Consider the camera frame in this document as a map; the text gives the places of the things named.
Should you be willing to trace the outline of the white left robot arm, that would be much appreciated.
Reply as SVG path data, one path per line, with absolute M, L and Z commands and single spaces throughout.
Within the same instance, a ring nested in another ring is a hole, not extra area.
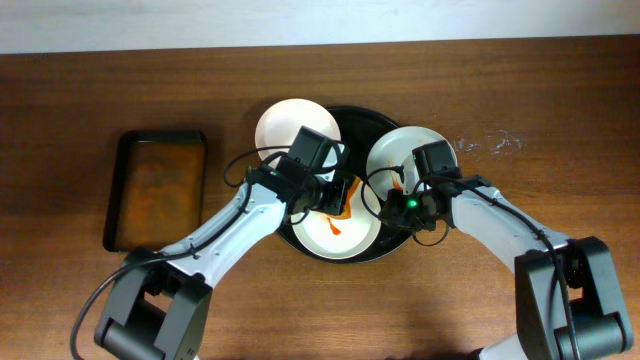
M 118 359 L 196 358 L 222 277 L 290 216 L 342 213 L 354 181 L 336 166 L 314 168 L 289 157 L 248 170 L 235 197 L 193 233 L 126 257 L 103 284 L 111 292 L 95 343 Z

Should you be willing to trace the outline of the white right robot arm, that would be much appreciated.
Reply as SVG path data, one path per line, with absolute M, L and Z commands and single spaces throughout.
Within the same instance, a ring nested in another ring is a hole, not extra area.
M 480 176 L 423 182 L 424 190 L 389 190 L 381 221 L 415 233 L 442 220 L 514 275 L 517 332 L 473 358 L 600 359 L 632 347 L 633 327 L 602 240 L 574 239 L 542 225 Z

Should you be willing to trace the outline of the green orange scrub sponge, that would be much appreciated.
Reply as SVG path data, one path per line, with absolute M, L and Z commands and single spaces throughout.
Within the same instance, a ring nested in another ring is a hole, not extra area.
M 342 196 L 343 204 L 341 205 L 341 212 L 338 215 L 330 215 L 330 218 L 336 220 L 347 220 L 353 216 L 354 197 L 361 185 L 361 178 L 358 176 L 349 176 L 343 183 L 345 191 Z

